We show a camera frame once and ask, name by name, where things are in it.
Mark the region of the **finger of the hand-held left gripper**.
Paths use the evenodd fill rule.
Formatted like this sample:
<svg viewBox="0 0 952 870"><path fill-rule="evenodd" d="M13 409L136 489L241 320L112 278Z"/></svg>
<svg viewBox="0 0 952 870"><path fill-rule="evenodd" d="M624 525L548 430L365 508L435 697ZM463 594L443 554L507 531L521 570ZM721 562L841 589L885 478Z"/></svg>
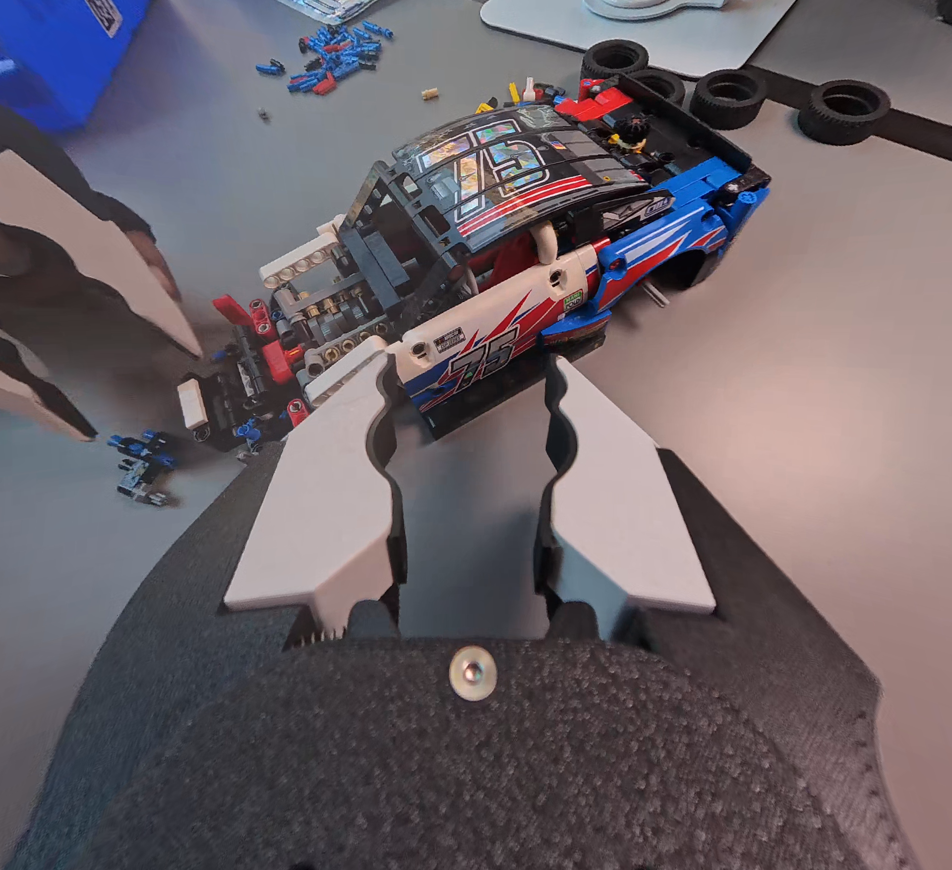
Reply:
<svg viewBox="0 0 952 870"><path fill-rule="evenodd" d="M1 221L58 245L84 277L107 285L136 316L193 357L202 356L181 308L127 236L10 150L1 156Z"/></svg>
<svg viewBox="0 0 952 870"><path fill-rule="evenodd" d="M74 403L45 376L41 362L1 332L1 408L80 442L98 438L97 430Z"/></svg>

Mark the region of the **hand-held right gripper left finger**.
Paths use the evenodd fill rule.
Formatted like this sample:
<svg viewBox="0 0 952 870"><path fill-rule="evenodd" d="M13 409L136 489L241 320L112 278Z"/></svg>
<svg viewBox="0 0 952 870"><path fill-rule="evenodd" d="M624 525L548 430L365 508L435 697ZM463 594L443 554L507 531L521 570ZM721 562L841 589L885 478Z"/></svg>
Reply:
<svg viewBox="0 0 952 870"><path fill-rule="evenodd" d="M313 407L294 428L223 598L232 612L305 606L327 636L343 636L358 602L407 581L397 447L396 359L370 339L318 376Z"/></svg>

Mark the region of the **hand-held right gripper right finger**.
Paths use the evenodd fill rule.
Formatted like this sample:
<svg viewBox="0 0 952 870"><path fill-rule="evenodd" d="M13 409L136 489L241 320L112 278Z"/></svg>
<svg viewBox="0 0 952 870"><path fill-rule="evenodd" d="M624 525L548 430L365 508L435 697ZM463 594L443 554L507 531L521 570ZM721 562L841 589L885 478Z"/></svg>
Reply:
<svg viewBox="0 0 952 870"><path fill-rule="evenodd" d="M549 601L591 607L601 638L637 611L711 616L716 600L655 440L568 359L550 356L534 581Z"/></svg>

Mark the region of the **small black brick beam assembly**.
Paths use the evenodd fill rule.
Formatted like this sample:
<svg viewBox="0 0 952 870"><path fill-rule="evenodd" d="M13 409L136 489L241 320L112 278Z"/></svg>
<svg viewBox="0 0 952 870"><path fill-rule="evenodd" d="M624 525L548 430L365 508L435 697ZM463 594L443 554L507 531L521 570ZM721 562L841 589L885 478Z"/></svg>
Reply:
<svg viewBox="0 0 952 870"><path fill-rule="evenodd" d="M172 502L171 497L157 489L157 485L178 468L173 457L173 435L147 429L138 437L113 434L108 445L122 457L118 469L123 477L116 486L118 493L136 502L155 507L164 507Z"/></svg>

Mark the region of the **toy brick race car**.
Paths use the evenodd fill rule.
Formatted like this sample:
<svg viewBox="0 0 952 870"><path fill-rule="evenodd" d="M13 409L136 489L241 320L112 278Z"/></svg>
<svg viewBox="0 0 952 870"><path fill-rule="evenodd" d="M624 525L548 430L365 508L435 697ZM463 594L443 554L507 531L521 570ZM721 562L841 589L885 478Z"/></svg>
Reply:
<svg viewBox="0 0 952 870"><path fill-rule="evenodd" d="M258 452L327 400L359 356L395 358L439 437L530 386L548 353L603 342L657 273L718 267L770 177L632 78L509 103L375 162L350 209L260 268L264 296L214 301L230 343L177 388L184 427Z"/></svg>

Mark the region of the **grey desk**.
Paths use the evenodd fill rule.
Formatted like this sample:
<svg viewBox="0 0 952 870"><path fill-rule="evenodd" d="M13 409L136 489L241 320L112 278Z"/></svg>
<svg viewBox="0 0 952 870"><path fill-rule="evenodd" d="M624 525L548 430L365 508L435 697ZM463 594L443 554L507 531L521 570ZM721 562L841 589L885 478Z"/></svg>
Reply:
<svg viewBox="0 0 952 870"><path fill-rule="evenodd" d="M209 301L347 207L369 163L510 78L578 55L490 30L483 0L386 0L382 70L310 105L253 72L308 29L271 0L156 0L83 133L96 188ZM421 91L438 87L439 99ZM257 110L268 110L263 123ZM838 149L768 102L739 142L768 205L700 288L623 299L579 367L707 484L879 677L882 759L924 868L950 866L950 162ZM2 416L2 863L89 665L160 557L243 472L193 447L180 504L117 496L116 458Z"/></svg>

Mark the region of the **person's left hand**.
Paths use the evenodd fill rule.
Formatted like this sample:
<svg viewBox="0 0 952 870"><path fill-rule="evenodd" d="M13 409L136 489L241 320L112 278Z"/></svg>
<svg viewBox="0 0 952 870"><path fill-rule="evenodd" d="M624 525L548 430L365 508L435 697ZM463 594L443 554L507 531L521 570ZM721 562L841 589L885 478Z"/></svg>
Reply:
<svg viewBox="0 0 952 870"><path fill-rule="evenodd" d="M163 285L167 294L174 302L180 303L182 296L179 286L174 279L173 272L169 268L165 257L157 248L153 239L147 233L137 231L128 232L126 236L136 247L154 277Z"/></svg>

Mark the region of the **pile of blue red pins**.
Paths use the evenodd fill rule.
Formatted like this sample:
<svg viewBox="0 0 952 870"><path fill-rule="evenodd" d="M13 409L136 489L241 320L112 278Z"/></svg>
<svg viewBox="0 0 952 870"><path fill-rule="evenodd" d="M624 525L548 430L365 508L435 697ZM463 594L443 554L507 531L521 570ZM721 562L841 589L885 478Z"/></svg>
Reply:
<svg viewBox="0 0 952 870"><path fill-rule="evenodd" d="M378 70L384 46L395 40L393 30L365 19L356 24L325 24L297 41L307 57L286 83L292 95L325 97L343 81Z"/></svg>

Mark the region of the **black rubber toy tyre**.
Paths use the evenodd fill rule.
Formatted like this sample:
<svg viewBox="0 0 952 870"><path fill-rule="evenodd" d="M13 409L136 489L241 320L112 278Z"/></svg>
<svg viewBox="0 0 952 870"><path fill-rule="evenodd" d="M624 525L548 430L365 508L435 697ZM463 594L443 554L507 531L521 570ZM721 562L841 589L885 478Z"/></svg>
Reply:
<svg viewBox="0 0 952 870"><path fill-rule="evenodd" d="M689 111L716 130L751 124L768 96L768 82L744 69L722 69L700 78Z"/></svg>
<svg viewBox="0 0 952 870"><path fill-rule="evenodd" d="M678 75L655 67L647 67L630 74L630 78L667 102L681 107L685 86Z"/></svg>
<svg viewBox="0 0 952 870"><path fill-rule="evenodd" d="M810 91L797 125L817 142L854 145L872 136L890 111L885 90L858 79L834 79Z"/></svg>
<svg viewBox="0 0 952 870"><path fill-rule="evenodd" d="M607 40L595 43L581 61L580 78L610 79L631 75L649 66L649 51L640 43Z"/></svg>

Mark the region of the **pile of small loose bricks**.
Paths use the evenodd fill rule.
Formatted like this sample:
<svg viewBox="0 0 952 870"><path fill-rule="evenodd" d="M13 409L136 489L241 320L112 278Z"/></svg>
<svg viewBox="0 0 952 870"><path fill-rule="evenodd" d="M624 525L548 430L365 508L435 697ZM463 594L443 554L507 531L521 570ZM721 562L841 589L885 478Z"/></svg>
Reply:
<svg viewBox="0 0 952 870"><path fill-rule="evenodd" d="M502 101L496 97L491 97L481 102L475 114L484 115L500 109L510 109L534 103L557 105L566 98L567 93L564 87L534 78L526 78L524 85L517 85L514 81L511 81Z"/></svg>

